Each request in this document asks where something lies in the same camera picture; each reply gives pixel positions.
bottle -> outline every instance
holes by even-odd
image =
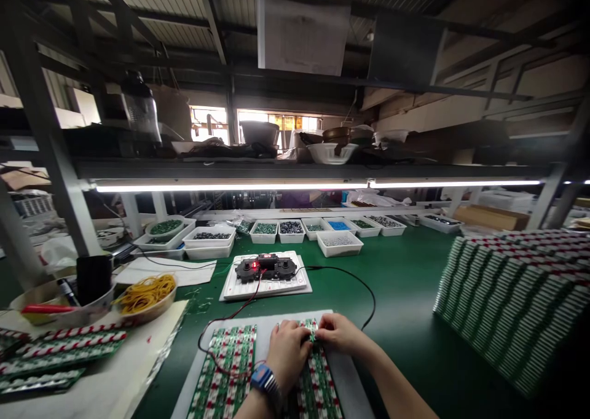
[[[61,293],[66,297],[66,299],[72,307],[80,307],[80,303],[78,302],[78,299],[76,298],[76,295],[72,290],[72,287],[69,285],[68,280],[64,278],[59,279],[57,280],[57,285],[59,285]]]
[[[127,76],[121,83],[121,92],[129,128],[135,132],[135,139],[161,143],[154,95],[143,82],[141,73],[127,71]]]

wristwatch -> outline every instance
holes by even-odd
[[[283,408],[283,395],[272,370],[264,364],[259,366],[252,375],[250,385],[266,395],[275,412],[275,416],[280,417]]]

fluorescent tube light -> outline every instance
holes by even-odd
[[[101,193],[125,193],[125,192],[210,192],[214,190],[347,190],[365,189],[366,182],[333,182],[326,184],[194,184],[181,186],[157,186],[146,184],[145,186],[97,186],[96,191]]]
[[[370,182],[373,189],[414,189],[419,187],[535,186],[541,181],[445,181],[445,182]]]

yellow rubber bands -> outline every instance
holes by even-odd
[[[121,297],[112,303],[121,304],[123,315],[132,315],[157,304],[175,287],[176,282],[172,275],[150,276],[129,286]]]

work table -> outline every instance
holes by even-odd
[[[219,259],[211,282],[179,288],[177,300],[189,299],[187,313],[170,355],[152,382],[135,418],[168,418],[197,352],[207,322],[231,315],[243,301],[219,302],[222,273],[234,256],[295,250],[304,264],[332,265],[358,275],[377,299],[375,316],[365,329],[392,358],[414,388],[442,418],[530,417],[533,405],[518,394],[444,321],[435,317],[438,284],[454,237],[426,227],[408,227],[400,237],[364,238],[359,256],[326,258],[316,241],[256,245],[236,240],[231,256]],[[332,309],[360,326],[372,309],[367,289],[333,269],[308,272],[313,293],[259,299],[238,317]],[[357,363],[376,413],[387,417],[379,392]]]

